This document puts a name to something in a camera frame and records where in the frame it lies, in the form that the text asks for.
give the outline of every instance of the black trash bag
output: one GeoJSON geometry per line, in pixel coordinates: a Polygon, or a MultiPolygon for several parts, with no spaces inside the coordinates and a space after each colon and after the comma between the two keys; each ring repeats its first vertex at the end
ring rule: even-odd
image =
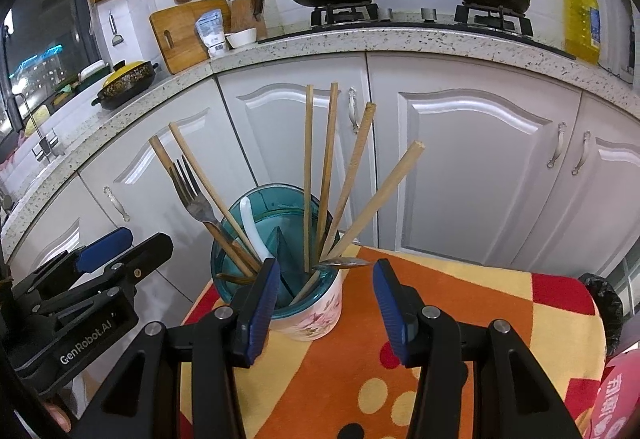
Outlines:
{"type": "Polygon", "coordinates": [[[620,334],[622,333],[624,318],[622,300],[620,300],[613,286],[601,276],[585,273],[578,280],[587,288],[598,307],[600,318],[602,318],[602,323],[604,324],[604,335],[607,339],[607,358],[609,358],[620,345],[620,334]]]}

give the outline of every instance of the fork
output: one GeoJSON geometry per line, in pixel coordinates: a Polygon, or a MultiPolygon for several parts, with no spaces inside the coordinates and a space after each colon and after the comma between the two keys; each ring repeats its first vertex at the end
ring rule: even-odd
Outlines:
{"type": "Polygon", "coordinates": [[[231,235],[229,235],[229,232],[223,228],[213,213],[213,207],[200,190],[184,156],[182,156],[182,161],[187,173],[185,173],[182,168],[180,161],[174,162],[169,169],[169,175],[171,176],[175,191],[178,193],[181,203],[187,208],[191,217],[204,223],[212,237],[220,243],[225,253],[233,260],[244,275],[255,276],[255,273],[257,273],[259,269],[257,260],[242,246],[235,245],[236,243],[231,235]]]}

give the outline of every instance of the white cabinet door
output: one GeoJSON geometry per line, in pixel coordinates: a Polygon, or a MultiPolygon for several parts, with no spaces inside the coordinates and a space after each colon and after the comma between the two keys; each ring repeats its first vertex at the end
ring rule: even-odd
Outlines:
{"type": "Polygon", "coordinates": [[[509,265],[556,180],[580,93],[470,59],[367,60],[379,180],[413,140],[426,145],[380,210],[380,246],[509,265]]]}
{"type": "Polygon", "coordinates": [[[513,265],[607,276],[638,235],[640,123],[584,94],[558,180],[513,265]]]}
{"type": "MultiPolygon", "coordinates": [[[[349,116],[350,95],[355,99],[354,115],[358,123],[364,104],[369,101],[364,55],[339,54],[263,64],[221,74],[218,80],[242,148],[260,185],[303,186],[305,90],[307,84],[315,86],[312,193],[316,197],[320,196],[322,183],[329,90],[331,82],[338,82],[340,94],[329,197],[329,211],[332,212],[356,139],[349,116]]],[[[369,134],[340,229],[351,225],[375,190],[373,135],[369,134]]],[[[373,220],[358,240],[376,245],[377,232],[376,220],[373,220]]]]}
{"type": "Polygon", "coordinates": [[[14,283],[61,251],[91,244],[116,229],[82,180],[74,175],[28,230],[11,256],[14,283]]]}
{"type": "MultiPolygon", "coordinates": [[[[12,255],[10,265],[15,281],[20,281],[61,251],[91,244],[115,228],[82,180],[74,176],[43,210],[12,255]]],[[[142,238],[135,236],[133,244],[142,241],[142,238]]],[[[100,268],[93,276],[101,272],[100,268]]],[[[89,277],[84,275],[81,281],[89,277]]],[[[158,320],[169,327],[179,325],[191,307],[191,302],[157,271],[148,275],[136,288],[138,292],[133,304],[140,321],[87,367],[86,371],[98,382],[105,378],[144,324],[158,320]]]]}
{"type": "Polygon", "coordinates": [[[200,82],[148,114],[93,158],[80,176],[109,217],[131,229],[134,242],[158,231],[171,236],[173,257],[158,271],[194,301],[211,279],[213,241],[180,203],[148,143],[157,134],[171,158],[178,159],[180,149],[169,122],[178,124],[228,206],[255,187],[214,79],[200,82]]]}

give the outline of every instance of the orange tablecloth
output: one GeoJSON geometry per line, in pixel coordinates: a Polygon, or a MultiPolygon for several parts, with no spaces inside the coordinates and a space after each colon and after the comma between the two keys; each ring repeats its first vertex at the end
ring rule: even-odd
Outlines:
{"type": "MultiPolygon", "coordinates": [[[[602,321],[580,282],[559,276],[466,265],[351,246],[345,255],[389,259],[402,283],[458,321],[508,320],[562,395],[581,430],[587,426],[605,360],[602,321]]],[[[185,323],[222,303],[210,283],[185,323]]],[[[255,365],[236,369],[249,439],[402,439],[418,369],[391,352],[376,304],[371,269],[351,270],[342,316],[327,336],[295,342],[271,332],[255,365]]],[[[460,437],[471,437],[472,385],[463,391],[460,437]]],[[[191,365],[182,369],[182,439],[192,435],[191,365]]]]}

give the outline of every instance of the cutting board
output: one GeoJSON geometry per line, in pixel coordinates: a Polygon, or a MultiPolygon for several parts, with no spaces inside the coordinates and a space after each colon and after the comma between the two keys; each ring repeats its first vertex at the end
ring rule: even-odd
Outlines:
{"type": "Polygon", "coordinates": [[[222,10],[225,33],[229,32],[231,11],[226,0],[196,0],[151,14],[151,28],[169,73],[179,73],[209,58],[207,46],[196,31],[196,21],[217,8],[222,10]]]}

